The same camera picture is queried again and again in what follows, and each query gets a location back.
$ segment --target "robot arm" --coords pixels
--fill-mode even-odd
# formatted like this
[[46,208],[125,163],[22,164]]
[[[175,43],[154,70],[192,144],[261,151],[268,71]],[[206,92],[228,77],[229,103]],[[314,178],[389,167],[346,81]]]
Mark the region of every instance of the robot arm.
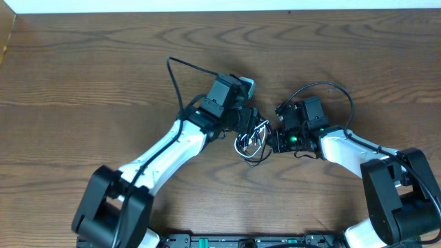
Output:
[[[420,182],[437,201],[441,191],[420,150],[380,147],[350,130],[345,133],[341,127],[330,127],[318,98],[296,102],[277,112],[284,126],[269,138],[275,153],[293,151],[298,157],[298,152],[312,152],[315,158],[342,165],[362,178],[369,218],[345,232],[351,248],[385,247],[439,229],[436,207]],[[412,185],[413,191],[399,195],[396,187],[401,185]]]
[[[235,131],[241,135],[255,132],[260,114],[256,108],[245,107],[253,91],[251,79],[217,74],[201,106],[189,105],[180,114],[183,121],[178,119],[146,153],[115,172],[102,166],[93,173],[72,222],[72,230],[97,247],[110,248],[119,221],[117,247],[156,247],[159,236],[147,229],[154,196],[183,163],[218,139],[221,132]],[[175,140],[181,124],[181,135]],[[135,175],[150,160],[135,180]],[[107,202],[107,198],[127,202],[126,214]]]

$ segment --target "black bracket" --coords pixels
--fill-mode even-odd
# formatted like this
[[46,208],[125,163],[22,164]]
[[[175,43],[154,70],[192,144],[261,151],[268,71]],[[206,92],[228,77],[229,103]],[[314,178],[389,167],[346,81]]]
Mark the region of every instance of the black bracket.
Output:
[[149,223],[153,196],[146,187],[136,188],[131,196],[126,196],[128,183],[114,172],[101,166],[92,175],[81,203],[72,222],[72,230],[96,245],[110,248],[114,237],[120,210],[109,204],[107,197],[115,199],[123,195],[129,197],[126,214],[119,234],[119,248],[138,247]]
[[190,106],[184,117],[201,127],[207,135],[206,144],[218,139],[225,130],[251,135],[260,120],[258,109],[245,107],[253,91],[254,84],[233,74],[219,74],[201,106]]
[[276,109],[283,127],[277,129],[268,138],[268,145],[274,153],[314,152],[321,157],[315,132],[329,127],[320,99],[313,97],[304,101],[286,105],[282,110]]
[[[425,155],[416,148],[398,152],[400,159],[421,177],[437,199],[441,191]],[[417,181],[403,173],[393,159],[374,159],[361,166],[367,209],[372,226],[388,245],[414,238],[440,226],[435,206],[424,194]],[[399,195],[396,183],[413,185],[413,191]]]

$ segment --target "wire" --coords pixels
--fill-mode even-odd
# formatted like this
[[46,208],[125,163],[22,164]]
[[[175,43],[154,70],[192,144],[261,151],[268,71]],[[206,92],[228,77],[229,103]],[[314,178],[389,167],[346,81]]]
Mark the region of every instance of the wire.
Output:
[[295,152],[294,152],[294,157],[296,157],[296,158],[318,159],[318,156],[317,156],[317,155],[316,155],[315,157],[313,157],[313,156],[311,156],[311,155],[308,155],[308,154],[303,154],[302,156],[297,156],[297,154],[298,154],[299,152],[303,152],[303,151],[295,151]]
[[303,240],[305,241],[306,236],[310,235],[310,234],[315,234],[315,235],[320,235],[323,237],[323,239],[325,240],[326,244],[328,245],[328,247],[331,247],[331,244],[329,244],[328,240],[326,240],[325,235],[321,234],[318,231],[308,231],[305,235],[303,235]]
[[[268,121],[263,121],[260,125],[256,126],[256,127],[254,128],[253,136],[251,136],[248,140],[245,141],[246,144],[248,144],[248,141],[249,141],[249,140],[252,140],[252,139],[253,139],[254,135],[257,135],[257,137],[258,137],[258,134],[260,133],[260,127],[261,127],[262,125],[266,125],[267,123],[268,123]],[[257,152],[262,148],[262,144],[265,142],[265,137],[266,137],[266,135],[267,135],[266,130],[267,130],[267,128],[266,128],[266,126],[265,126],[265,127],[263,128],[263,140],[260,140],[260,137],[258,137],[258,138],[259,138],[259,148],[256,149],[256,151],[254,151],[254,153],[253,153],[252,155],[245,155],[245,154],[242,154],[240,151],[238,151],[238,149],[237,149],[238,138],[236,138],[236,140],[234,141],[234,149],[235,149],[236,152],[239,153],[239,155],[241,155],[243,158],[252,158],[252,157],[254,157],[254,156],[257,154]]]
[[196,69],[196,70],[200,70],[201,72],[205,72],[205,73],[208,73],[208,74],[211,74],[211,75],[214,75],[214,76],[217,76],[217,75],[218,75],[217,72],[213,72],[213,71],[211,71],[211,70],[207,70],[207,69],[205,69],[205,68],[198,67],[197,65],[193,65],[193,64],[191,64],[191,63],[188,63],[188,62],[182,61],[182,60],[177,59],[177,58],[174,58],[174,57],[169,57],[169,59],[170,59],[170,60],[173,60],[173,61],[176,61],[176,62],[179,62],[179,63],[184,64],[184,65],[190,66],[191,68],[194,68],[194,69]]
[[[176,61],[176,62],[182,63],[184,65],[188,65],[191,68],[200,70],[202,72],[206,72],[208,74],[217,75],[217,72],[212,72],[210,70],[206,70],[204,68],[200,68],[198,66],[192,65],[192,64],[190,64],[188,62],[182,61],[182,60],[174,58],[174,57],[168,57],[167,58],[167,69],[168,69],[168,72],[170,74],[170,77],[172,78],[174,89],[176,90],[176,95],[178,97],[178,102],[179,102],[179,110],[180,110],[179,112],[181,113],[180,116],[182,117],[184,115],[184,106],[183,106],[183,103],[182,103],[181,93],[179,92],[178,83],[176,82],[176,79],[175,79],[173,71],[172,71],[172,67],[170,65],[170,61]],[[197,99],[197,100],[195,100],[195,99],[193,99],[194,102],[193,101],[191,102],[192,104],[195,104],[195,102],[197,102],[199,100],[199,99]],[[182,132],[182,129],[183,129],[183,123],[184,123],[183,118],[180,118],[180,124],[179,124],[178,133],[173,137],[173,139],[170,142],[168,142],[166,145],[164,145],[159,151],[157,151],[157,153],[153,154],[144,164],[142,164],[139,167],[137,173],[135,174],[135,176],[132,179],[132,182],[127,187],[128,190],[127,190],[127,193],[126,193],[124,201],[123,201],[123,206],[121,207],[121,214],[120,214],[120,216],[118,218],[118,222],[116,223],[116,227],[115,227],[115,230],[114,230],[114,237],[113,237],[113,241],[112,241],[112,248],[117,248],[119,246],[119,244],[120,244],[120,243],[118,243],[119,233],[121,231],[121,225],[122,225],[122,222],[123,222],[123,219],[124,219],[124,215],[125,215],[125,212],[126,212],[126,209],[127,209],[128,199],[130,198],[130,196],[133,194],[133,191],[134,191],[134,185],[136,184],[136,182],[137,182],[138,178],[141,176],[141,174],[145,171],[147,166],[154,159],[156,159],[159,155],[161,155],[168,147],[170,147],[170,145],[172,145],[174,142],[176,142],[179,139],[179,136],[181,135],[181,132]]]
[[[206,94],[199,94],[197,96],[195,96],[193,98],[193,100],[191,100],[187,107],[184,109],[184,113],[187,114],[187,110],[190,108],[190,106],[193,106],[195,103],[199,102],[201,99],[207,98]],[[178,112],[178,114],[176,114],[176,120],[181,116],[181,111]]]
[[[260,131],[262,129],[262,126],[265,126],[264,128],[264,134],[263,134],[263,139],[260,138],[260,136],[258,135],[258,132],[254,132],[253,135],[251,136],[251,138],[248,138],[247,135],[244,136],[240,136],[238,135],[238,138],[236,139],[236,141],[234,142],[234,149],[238,152],[239,156],[241,158],[243,158],[243,160],[250,166],[250,167],[255,167],[257,165],[259,165],[261,162],[265,161],[266,159],[268,159],[268,157],[271,155],[271,150],[267,153],[267,155],[265,157],[263,157],[263,155],[265,154],[265,149],[266,149],[266,142],[265,139],[267,138],[266,132],[268,132],[268,136],[271,134],[271,125],[269,124],[269,121],[267,121],[264,118],[260,119],[260,123],[254,128],[255,131]],[[240,143],[242,142],[242,140],[244,138],[248,138],[246,141],[244,141],[244,145],[243,147],[240,145]],[[250,142],[250,140],[252,141],[252,139],[254,139],[254,142],[259,142],[259,148],[252,154],[248,154],[247,152],[239,152],[242,149],[245,149],[247,147],[247,144]],[[262,152],[260,153],[260,158],[258,160],[254,160],[251,159],[253,156],[255,156],[259,150],[262,150]]]
[[[387,155],[389,158],[391,158],[391,159],[397,161],[401,166],[403,166],[403,167],[407,170],[407,172],[408,172],[411,176],[413,176],[413,177],[418,181],[418,183],[420,184],[422,190],[424,190],[424,191],[427,193],[427,195],[429,196],[431,202],[432,202],[433,205],[435,206],[435,210],[436,210],[436,212],[437,212],[437,214],[438,214],[438,218],[440,219],[440,222],[441,222],[441,208],[440,208],[440,203],[438,202],[438,200],[435,199],[435,197],[433,196],[433,194],[431,193],[431,191],[429,190],[429,188],[426,186],[426,184],[424,183],[424,181],[420,178],[420,176],[419,176],[419,175],[418,175],[418,174],[417,174],[412,168],[410,168],[405,162],[403,162],[403,161],[402,161],[400,158],[398,158],[396,155],[384,151],[384,150],[382,149],[381,146],[374,147],[374,146],[372,146],[372,145],[369,145],[369,144],[366,144],[366,143],[364,143],[364,142],[362,142],[362,141],[359,141],[358,139],[354,138],[354,137],[352,136],[352,134],[348,134],[347,129],[348,129],[348,127],[349,127],[349,124],[352,122],[352,118],[353,118],[353,115],[354,115],[354,112],[355,112],[355,107],[353,106],[353,101],[352,101],[351,96],[349,95],[349,93],[348,93],[345,89],[343,89],[342,87],[340,87],[339,85],[337,85],[337,84],[335,84],[335,83],[327,82],[327,81],[320,81],[320,82],[316,82],[316,83],[311,83],[311,84],[309,84],[309,85],[306,85],[306,86],[300,88],[298,91],[296,91],[294,94],[292,94],[292,95],[289,97],[288,100],[286,100],[282,105],[280,105],[280,106],[277,108],[276,111],[277,111],[278,113],[280,113],[280,112],[283,110],[283,108],[285,108],[285,106],[288,104],[288,102],[289,102],[291,99],[293,99],[298,93],[302,92],[303,90],[307,89],[308,87],[312,87],[312,86],[315,86],[315,85],[331,85],[331,86],[336,87],[336,88],[339,89],[341,92],[343,92],[343,94],[346,95],[346,97],[347,97],[348,100],[349,100],[349,104],[350,104],[350,106],[351,106],[351,114],[349,115],[349,119],[348,119],[348,121],[346,122],[345,127],[343,128],[343,133],[345,134],[345,136],[346,136],[349,140],[351,140],[351,141],[353,141],[353,142],[355,142],[355,143],[357,143],[357,144],[359,144],[359,145],[362,145],[362,146],[364,146],[364,147],[367,147],[367,148],[369,148],[369,149],[372,149],[373,151],[376,151],[376,152],[378,152],[378,153],[381,153],[381,154]],[[437,243],[437,242],[440,241],[440,240],[441,240],[441,227],[440,227],[440,231],[438,232],[438,235],[437,235],[435,238],[431,239],[431,240],[424,240],[424,241],[412,240],[412,241],[402,241],[402,242],[410,242],[410,243],[417,244],[417,245],[432,245],[432,244]]]
[[[271,131],[272,131],[271,125],[270,125],[269,123],[267,123],[265,126],[266,126],[266,128],[268,129],[268,134],[270,135],[270,134],[271,134]],[[244,157],[242,157],[243,160],[244,160],[244,161],[247,163],[247,165],[249,165],[250,167],[256,167],[256,166],[260,165],[260,163],[263,162],[263,161],[265,161],[265,160],[267,160],[267,159],[269,158],[269,156],[271,155],[271,153],[272,153],[272,148],[269,148],[269,152],[268,152],[268,154],[267,154],[265,157],[263,157],[263,154],[265,153],[265,148],[266,148],[266,147],[267,147],[267,144],[265,143],[265,144],[263,145],[262,153],[260,154],[260,158],[259,158],[258,160],[252,160],[252,159],[248,159],[248,158],[244,158]]]

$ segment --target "table surface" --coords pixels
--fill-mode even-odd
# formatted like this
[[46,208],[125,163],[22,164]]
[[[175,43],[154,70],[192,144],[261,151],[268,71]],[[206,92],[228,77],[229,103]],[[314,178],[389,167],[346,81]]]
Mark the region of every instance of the table surface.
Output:
[[[135,159],[178,111],[168,56],[252,78],[252,105],[333,81],[356,104],[351,129],[417,147],[441,182],[441,10],[19,15],[0,69],[0,247],[73,247],[70,224],[92,172]],[[213,77],[176,70],[185,103]],[[347,99],[321,86],[333,124]],[[341,231],[367,217],[362,181],[325,161],[275,154],[256,168],[234,135],[186,162],[158,193],[160,232]]]

